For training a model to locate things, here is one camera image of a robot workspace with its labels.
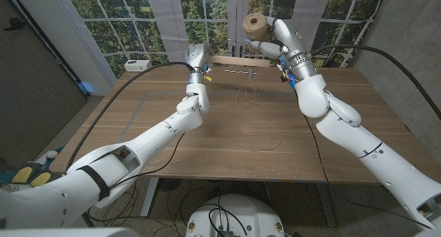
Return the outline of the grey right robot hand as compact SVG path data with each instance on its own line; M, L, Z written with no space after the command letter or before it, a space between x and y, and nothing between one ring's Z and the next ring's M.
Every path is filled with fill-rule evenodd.
M292 30L292 27L281 19L265 17L267 25L273 29L274 36L283 44L245 39L246 45L257 49L261 54L270 59L284 57L287 69L299 80L302 81L311 76L316 76L316 68L311 61L305 42L299 32Z

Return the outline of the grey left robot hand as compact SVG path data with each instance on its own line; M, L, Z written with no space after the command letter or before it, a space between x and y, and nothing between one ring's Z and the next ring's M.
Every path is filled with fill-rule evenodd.
M189 84L205 83L205 75L211 70L209 58L212 49L206 43L190 44L185 53L185 63L192 67L189 73Z

